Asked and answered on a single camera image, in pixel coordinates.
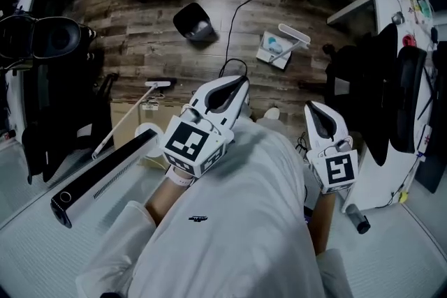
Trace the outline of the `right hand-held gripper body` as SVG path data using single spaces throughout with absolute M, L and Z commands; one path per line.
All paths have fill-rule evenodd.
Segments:
M 358 152 L 350 135 L 325 149 L 310 150 L 307 159 L 322 194 L 348 189 L 356 182 Z

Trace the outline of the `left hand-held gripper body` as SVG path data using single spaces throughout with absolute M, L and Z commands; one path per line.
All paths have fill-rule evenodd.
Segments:
M 185 105 L 170 120 L 160 149 L 172 166 L 199 178 L 226 154 L 234 123 L 227 115 L 202 113 Z

